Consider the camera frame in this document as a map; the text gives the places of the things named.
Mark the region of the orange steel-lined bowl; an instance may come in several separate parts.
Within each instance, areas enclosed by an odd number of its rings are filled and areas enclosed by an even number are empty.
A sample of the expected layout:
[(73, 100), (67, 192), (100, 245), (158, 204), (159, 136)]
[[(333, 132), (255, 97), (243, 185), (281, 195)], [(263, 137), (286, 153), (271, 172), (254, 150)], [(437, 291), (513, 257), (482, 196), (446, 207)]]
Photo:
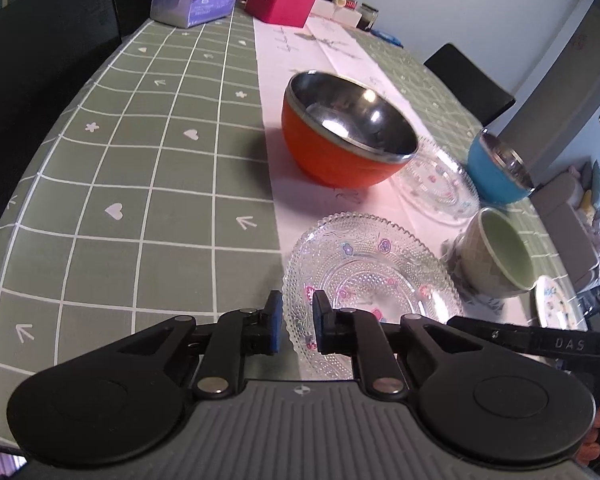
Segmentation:
[(319, 70), (289, 79), (280, 119), (298, 167), (330, 188), (384, 182), (419, 149), (415, 128), (378, 92)]

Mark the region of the beige sofa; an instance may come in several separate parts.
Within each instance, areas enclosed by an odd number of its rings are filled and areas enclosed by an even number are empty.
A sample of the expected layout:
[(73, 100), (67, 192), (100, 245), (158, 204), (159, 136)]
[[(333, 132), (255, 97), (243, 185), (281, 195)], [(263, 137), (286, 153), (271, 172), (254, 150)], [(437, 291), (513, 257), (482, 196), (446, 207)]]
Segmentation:
[(569, 167), (531, 194), (573, 289), (600, 286), (600, 164)]

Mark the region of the green ceramic bowl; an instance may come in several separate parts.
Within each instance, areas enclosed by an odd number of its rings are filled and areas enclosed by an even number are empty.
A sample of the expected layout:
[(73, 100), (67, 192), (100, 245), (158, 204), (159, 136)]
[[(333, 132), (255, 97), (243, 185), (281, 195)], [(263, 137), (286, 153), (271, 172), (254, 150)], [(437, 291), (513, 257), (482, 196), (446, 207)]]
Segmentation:
[(460, 267), (476, 292), (495, 299), (528, 292), (536, 281), (527, 247), (506, 215), (493, 208), (470, 220), (460, 241)]

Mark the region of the blue packet on table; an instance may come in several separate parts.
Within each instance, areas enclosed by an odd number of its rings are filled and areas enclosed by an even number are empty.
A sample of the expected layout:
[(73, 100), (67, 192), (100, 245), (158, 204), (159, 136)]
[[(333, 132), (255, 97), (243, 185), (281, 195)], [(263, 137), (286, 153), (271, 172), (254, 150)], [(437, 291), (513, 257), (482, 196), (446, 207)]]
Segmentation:
[(379, 38), (382, 41), (388, 42), (388, 44), (392, 44), (393, 46), (401, 48), (401, 49), (404, 48), (404, 45), (398, 38), (396, 38), (395, 36), (392, 36), (390, 34), (387, 34), (386, 32), (382, 32), (381, 30), (372, 29), (370, 31), (370, 33), (374, 37)]

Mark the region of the white condiment box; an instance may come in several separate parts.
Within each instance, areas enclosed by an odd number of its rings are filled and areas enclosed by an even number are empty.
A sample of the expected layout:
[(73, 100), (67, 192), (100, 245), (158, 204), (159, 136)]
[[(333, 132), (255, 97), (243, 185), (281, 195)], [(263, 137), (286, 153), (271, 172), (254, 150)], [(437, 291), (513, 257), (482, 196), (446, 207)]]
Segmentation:
[(352, 10), (343, 6), (337, 6), (336, 3), (326, 0), (315, 0), (311, 9), (311, 13), (326, 18), (340, 25), (355, 28), (362, 18), (362, 15), (357, 10)]

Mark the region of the large clear glass floral plate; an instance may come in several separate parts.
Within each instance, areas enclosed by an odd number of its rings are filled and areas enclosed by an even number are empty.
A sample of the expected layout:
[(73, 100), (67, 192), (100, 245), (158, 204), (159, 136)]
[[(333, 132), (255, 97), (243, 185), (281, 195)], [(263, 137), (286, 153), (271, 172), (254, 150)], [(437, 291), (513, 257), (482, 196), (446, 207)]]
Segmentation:
[(351, 360), (317, 351), (312, 299), (368, 311), (381, 323), (420, 314), (444, 324), (464, 307), (445, 265), (415, 235), (373, 214), (321, 219), (294, 245), (283, 278), (283, 316), (304, 379), (349, 379)]

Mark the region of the green checked tablecloth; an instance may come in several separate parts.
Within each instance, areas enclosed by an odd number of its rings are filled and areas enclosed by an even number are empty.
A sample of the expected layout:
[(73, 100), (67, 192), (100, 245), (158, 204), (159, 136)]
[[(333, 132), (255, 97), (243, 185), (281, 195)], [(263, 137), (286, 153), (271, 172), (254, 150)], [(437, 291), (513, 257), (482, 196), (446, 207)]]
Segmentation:
[(28, 376), (280, 285), (255, 21), (143, 24), (24, 170), (0, 219), (0, 444)]

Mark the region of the black chair left near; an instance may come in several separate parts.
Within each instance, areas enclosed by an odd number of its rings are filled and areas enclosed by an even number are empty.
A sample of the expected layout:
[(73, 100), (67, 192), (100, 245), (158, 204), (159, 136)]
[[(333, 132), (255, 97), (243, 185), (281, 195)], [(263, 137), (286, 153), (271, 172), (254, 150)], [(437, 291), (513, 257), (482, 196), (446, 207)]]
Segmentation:
[(16, 0), (0, 11), (0, 218), (54, 122), (119, 44), (112, 0)]

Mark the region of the white Fruity painted plate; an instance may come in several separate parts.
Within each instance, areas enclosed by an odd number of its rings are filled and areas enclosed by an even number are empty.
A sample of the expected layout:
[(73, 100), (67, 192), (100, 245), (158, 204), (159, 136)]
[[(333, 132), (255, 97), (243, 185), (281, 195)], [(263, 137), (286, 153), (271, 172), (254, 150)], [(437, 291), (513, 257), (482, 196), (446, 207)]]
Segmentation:
[(571, 303), (562, 286), (554, 278), (548, 275), (539, 276), (532, 289), (531, 299), (541, 327), (586, 331), (582, 313)]

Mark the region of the pink deer table runner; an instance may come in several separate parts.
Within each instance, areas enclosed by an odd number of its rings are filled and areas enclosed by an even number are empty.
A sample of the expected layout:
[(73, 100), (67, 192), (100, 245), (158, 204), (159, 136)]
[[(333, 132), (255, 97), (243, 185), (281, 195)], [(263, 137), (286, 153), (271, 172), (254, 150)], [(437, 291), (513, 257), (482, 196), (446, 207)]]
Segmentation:
[(284, 90), (305, 70), (349, 77), (379, 91), (411, 120), (416, 132), (464, 162), (478, 120), (410, 52), (366, 32), (324, 18), (302, 28), (255, 21), (254, 44), (278, 239), (285, 256), (311, 226), (330, 214), (361, 211), (387, 218), (414, 233), (432, 252), (460, 232), (427, 218), (404, 202), (391, 182), (366, 188), (326, 188), (294, 162), (282, 133)]

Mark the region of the dark glass jar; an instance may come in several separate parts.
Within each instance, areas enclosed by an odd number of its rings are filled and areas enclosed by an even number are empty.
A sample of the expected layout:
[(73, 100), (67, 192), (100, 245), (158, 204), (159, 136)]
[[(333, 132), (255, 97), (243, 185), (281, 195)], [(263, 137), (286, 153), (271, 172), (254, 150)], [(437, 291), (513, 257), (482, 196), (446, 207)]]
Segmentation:
[(360, 14), (360, 19), (356, 27), (364, 30), (364, 32), (369, 32), (378, 18), (379, 11), (366, 3), (361, 3), (358, 6), (358, 13)]

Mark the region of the black chair right side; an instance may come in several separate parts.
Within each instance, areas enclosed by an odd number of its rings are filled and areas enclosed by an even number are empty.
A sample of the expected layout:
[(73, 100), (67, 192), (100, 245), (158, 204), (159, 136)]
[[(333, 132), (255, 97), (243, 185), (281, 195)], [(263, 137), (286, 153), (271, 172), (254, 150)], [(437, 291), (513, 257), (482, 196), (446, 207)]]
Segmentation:
[(515, 97), (471, 62), (454, 44), (444, 44), (424, 65), (483, 127), (507, 112)]

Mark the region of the blue steel-lined bowl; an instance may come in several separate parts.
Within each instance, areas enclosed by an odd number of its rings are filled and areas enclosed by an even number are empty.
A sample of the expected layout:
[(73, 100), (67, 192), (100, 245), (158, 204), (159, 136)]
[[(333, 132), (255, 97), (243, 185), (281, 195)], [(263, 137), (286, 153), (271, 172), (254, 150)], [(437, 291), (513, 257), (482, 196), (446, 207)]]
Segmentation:
[(486, 203), (513, 204), (535, 189), (520, 155), (486, 129), (471, 142), (466, 169)]

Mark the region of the small clear glass floral plate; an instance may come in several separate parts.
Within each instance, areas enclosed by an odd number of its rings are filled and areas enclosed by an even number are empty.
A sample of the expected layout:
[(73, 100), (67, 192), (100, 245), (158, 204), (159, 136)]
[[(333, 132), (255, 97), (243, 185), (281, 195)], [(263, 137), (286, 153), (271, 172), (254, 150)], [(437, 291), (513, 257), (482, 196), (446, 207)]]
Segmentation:
[(391, 183), (402, 200), (446, 226), (464, 226), (480, 209), (478, 192), (464, 167), (425, 138), (418, 139), (417, 152)]

